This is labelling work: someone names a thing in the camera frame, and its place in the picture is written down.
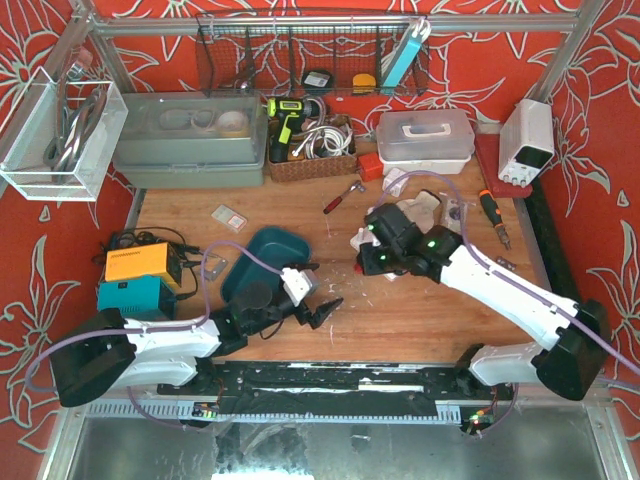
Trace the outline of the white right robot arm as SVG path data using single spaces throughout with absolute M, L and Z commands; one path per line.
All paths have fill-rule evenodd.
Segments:
M 373 209 L 365 223 L 374 238 L 359 247 L 364 275 L 429 278 L 478 300 L 529 335 L 526 344 L 467 350 L 462 361 L 472 378 L 486 386 L 537 382 L 572 401 L 586 396 L 609 355 L 610 325 L 599 302 L 579 303 L 544 290 L 445 226 L 423 232 L 395 204 Z

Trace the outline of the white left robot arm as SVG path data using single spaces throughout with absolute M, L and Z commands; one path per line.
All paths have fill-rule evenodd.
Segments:
M 184 386 L 204 359 L 234 353 L 250 336 L 289 317 L 317 329 L 342 302 L 338 297 L 311 310 L 304 301 L 295 303 L 283 286 L 275 291 L 254 282 L 204 323 L 141 322 L 108 308 L 55 343 L 50 361 L 60 404 L 81 406 L 111 389 Z

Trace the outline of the beige work glove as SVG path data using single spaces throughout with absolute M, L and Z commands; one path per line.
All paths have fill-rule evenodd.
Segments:
M 421 190 L 415 198 L 401 200 L 396 205 L 422 233 L 427 233 L 437 224 L 442 212 L 441 199 L 428 190 Z

